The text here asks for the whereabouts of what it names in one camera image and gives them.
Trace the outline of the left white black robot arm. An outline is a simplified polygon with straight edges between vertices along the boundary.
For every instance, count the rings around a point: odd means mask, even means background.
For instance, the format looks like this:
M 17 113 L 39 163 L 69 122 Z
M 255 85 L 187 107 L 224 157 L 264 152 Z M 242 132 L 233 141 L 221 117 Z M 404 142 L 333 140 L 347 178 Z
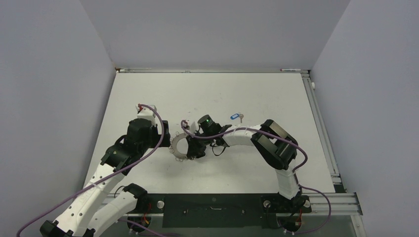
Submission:
M 43 237 L 98 237 L 124 214 L 142 212 L 147 206 L 147 191 L 131 183 L 115 201 L 101 208 L 111 190 L 120 183 L 148 153 L 170 145 L 166 120 L 158 125 L 148 118 L 137 118 L 128 124 L 127 132 L 105 152 L 87 185 L 77 194 L 69 207 L 53 221 L 40 227 Z

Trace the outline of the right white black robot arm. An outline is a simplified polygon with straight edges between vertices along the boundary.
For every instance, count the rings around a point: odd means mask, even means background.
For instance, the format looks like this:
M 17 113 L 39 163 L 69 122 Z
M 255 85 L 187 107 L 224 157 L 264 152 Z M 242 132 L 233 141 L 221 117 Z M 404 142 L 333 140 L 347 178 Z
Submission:
M 294 174 L 298 144 L 275 121 L 267 119 L 262 124 L 250 127 L 231 124 L 222 126 L 209 115 L 205 115 L 197 124 L 189 125 L 187 121 L 181 121 L 181 128 L 186 134 L 188 144 L 186 158 L 204 157 L 207 147 L 256 148 L 277 173 L 280 207 L 285 211 L 292 211 L 298 206 L 300 187 Z

